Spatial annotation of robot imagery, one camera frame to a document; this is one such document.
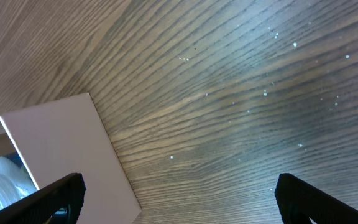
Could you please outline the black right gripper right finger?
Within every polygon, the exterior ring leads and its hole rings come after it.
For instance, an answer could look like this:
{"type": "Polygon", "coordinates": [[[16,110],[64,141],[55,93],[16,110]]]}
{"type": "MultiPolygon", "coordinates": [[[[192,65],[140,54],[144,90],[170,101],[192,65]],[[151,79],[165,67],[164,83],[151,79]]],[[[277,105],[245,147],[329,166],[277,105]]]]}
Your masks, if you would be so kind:
{"type": "Polygon", "coordinates": [[[358,210],[289,173],[279,175],[275,198],[284,224],[358,223],[358,210]]]}

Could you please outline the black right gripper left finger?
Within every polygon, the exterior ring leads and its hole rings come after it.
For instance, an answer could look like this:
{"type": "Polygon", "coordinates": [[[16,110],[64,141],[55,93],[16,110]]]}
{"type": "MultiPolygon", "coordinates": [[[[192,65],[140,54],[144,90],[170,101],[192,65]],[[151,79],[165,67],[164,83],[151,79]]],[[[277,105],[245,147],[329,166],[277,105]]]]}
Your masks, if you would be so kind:
{"type": "Polygon", "coordinates": [[[0,224],[76,224],[86,186],[81,173],[71,173],[0,210],[0,224]]]}

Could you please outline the foam soap pump bottle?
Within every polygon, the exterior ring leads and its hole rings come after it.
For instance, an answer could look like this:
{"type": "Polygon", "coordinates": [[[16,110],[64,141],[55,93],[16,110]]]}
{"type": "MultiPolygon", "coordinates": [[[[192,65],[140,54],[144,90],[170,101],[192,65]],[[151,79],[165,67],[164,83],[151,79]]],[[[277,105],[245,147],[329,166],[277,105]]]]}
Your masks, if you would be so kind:
{"type": "Polygon", "coordinates": [[[38,191],[18,153],[0,156],[0,210],[38,191]]]}

